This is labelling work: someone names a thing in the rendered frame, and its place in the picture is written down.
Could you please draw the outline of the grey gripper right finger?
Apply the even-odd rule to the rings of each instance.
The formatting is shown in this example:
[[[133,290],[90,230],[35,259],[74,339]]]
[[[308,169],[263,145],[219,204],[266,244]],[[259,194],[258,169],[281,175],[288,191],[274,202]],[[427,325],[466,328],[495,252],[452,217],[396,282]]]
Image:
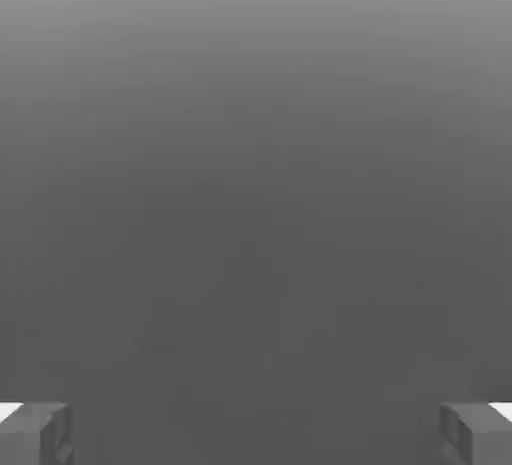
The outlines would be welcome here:
[[[512,402],[443,403],[443,465],[512,465]]]

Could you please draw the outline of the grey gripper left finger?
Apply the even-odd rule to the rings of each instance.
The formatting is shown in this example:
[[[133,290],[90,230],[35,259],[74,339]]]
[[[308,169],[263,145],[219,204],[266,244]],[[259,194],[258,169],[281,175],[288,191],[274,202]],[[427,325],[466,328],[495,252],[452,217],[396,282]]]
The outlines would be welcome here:
[[[72,406],[0,401],[0,465],[75,465]]]

